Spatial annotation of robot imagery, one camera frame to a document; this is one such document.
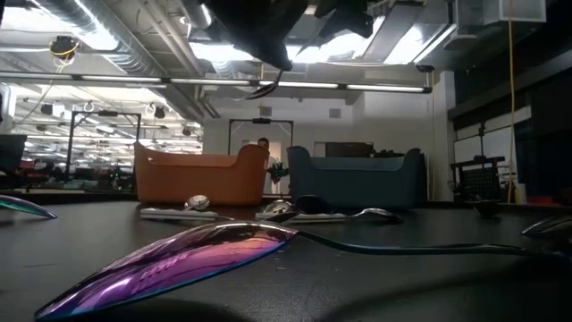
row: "person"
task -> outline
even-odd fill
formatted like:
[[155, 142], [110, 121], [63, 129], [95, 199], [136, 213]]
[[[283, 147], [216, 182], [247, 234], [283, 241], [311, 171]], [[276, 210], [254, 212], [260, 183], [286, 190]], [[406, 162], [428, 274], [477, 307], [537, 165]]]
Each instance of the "person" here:
[[[260, 138], [258, 139], [258, 146], [263, 147], [263, 148], [270, 148], [270, 141], [267, 138]], [[276, 159], [273, 156], [269, 156], [268, 157], [268, 166], [267, 169], [270, 169], [273, 167], [273, 165], [279, 163], [280, 161], [278, 161], [278, 159]], [[280, 181], [280, 178], [273, 178], [271, 177], [270, 173], [266, 172], [266, 178], [265, 178], [265, 191], [264, 194], [272, 194], [272, 183], [278, 183]]]

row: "desk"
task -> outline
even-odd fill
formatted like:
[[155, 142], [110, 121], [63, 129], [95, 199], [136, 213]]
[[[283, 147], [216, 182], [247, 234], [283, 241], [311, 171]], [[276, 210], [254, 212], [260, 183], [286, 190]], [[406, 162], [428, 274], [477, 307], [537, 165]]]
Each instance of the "desk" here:
[[[189, 223], [138, 217], [139, 203], [47, 206], [59, 218], [0, 210], [0, 321], [31, 321], [83, 278]], [[219, 208], [252, 217], [256, 208]], [[471, 209], [418, 209], [402, 225], [297, 225], [356, 244], [491, 242], [526, 246], [519, 232], [543, 217]], [[297, 237], [282, 252], [157, 298], [78, 321], [570, 321], [572, 270], [490, 255], [376, 257]]]

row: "wall vent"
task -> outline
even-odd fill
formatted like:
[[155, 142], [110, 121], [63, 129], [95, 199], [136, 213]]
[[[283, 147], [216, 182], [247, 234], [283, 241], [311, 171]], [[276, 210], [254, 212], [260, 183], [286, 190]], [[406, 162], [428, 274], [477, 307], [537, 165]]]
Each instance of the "wall vent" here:
[[341, 118], [341, 109], [330, 108], [330, 118]]
[[270, 106], [259, 106], [260, 116], [270, 117], [272, 116], [272, 108]]

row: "orange container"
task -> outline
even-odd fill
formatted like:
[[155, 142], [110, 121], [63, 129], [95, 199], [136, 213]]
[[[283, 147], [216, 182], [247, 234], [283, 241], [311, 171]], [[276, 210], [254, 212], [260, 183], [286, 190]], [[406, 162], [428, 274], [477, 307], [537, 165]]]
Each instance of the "orange container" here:
[[205, 195], [211, 205], [257, 205], [262, 201], [268, 150], [246, 145], [237, 156], [182, 155], [135, 144], [139, 201], [183, 204]]

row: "spoon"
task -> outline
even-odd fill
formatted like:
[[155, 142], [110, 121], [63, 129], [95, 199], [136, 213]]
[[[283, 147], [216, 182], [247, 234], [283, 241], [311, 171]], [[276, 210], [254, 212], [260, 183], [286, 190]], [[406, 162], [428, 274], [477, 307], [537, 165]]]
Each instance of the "spoon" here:
[[278, 199], [265, 207], [265, 214], [283, 214], [292, 210], [292, 204], [286, 200]]
[[185, 208], [183, 209], [183, 211], [189, 211], [189, 210], [205, 210], [208, 208], [208, 206], [211, 204], [211, 201], [208, 199], [207, 196], [203, 196], [203, 195], [197, 195], [197, 196], [193, 196], [190, 197], [189, 199], [187, 199], [187, 202], [185, 202]]
[[[266, 221], [274, 223], [284, 223], [300, 214], [317, 215], [317, 214], [331, 214], [333, 212], [333, 207], [326, 200], [321, 199], [320, 197], [317, 196], [302, 196], [298, 198], [298, 200], [296, 200], [296, 209], [298, 210], [298, 212], [293, 209], [289, 209], [284, 213], [280, 213], [276, 216], [272, 216], [266, 219]], [[357, 214], [342, 218], [342, 220], [357, 218], [359, 216], [366, 214], [377, 215], [385, 219], [387, 222], [393, 224], [403, 223], [403, 219], [400, 216], [397, 216], [387, 210], [380, 208], [365, 208], [364, 210], [362, 210]]]

